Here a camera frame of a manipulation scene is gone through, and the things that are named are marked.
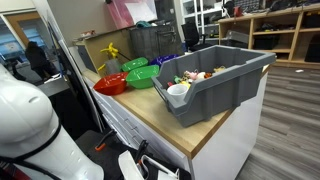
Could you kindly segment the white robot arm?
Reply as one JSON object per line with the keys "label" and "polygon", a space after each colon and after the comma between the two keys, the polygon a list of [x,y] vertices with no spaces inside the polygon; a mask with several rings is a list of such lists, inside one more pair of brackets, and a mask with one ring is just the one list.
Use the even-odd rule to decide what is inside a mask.
{"label": "white robot arm", "polygon": [[103,180],[63,128],[45,93],[0,66],[0,158],[34,180]]}

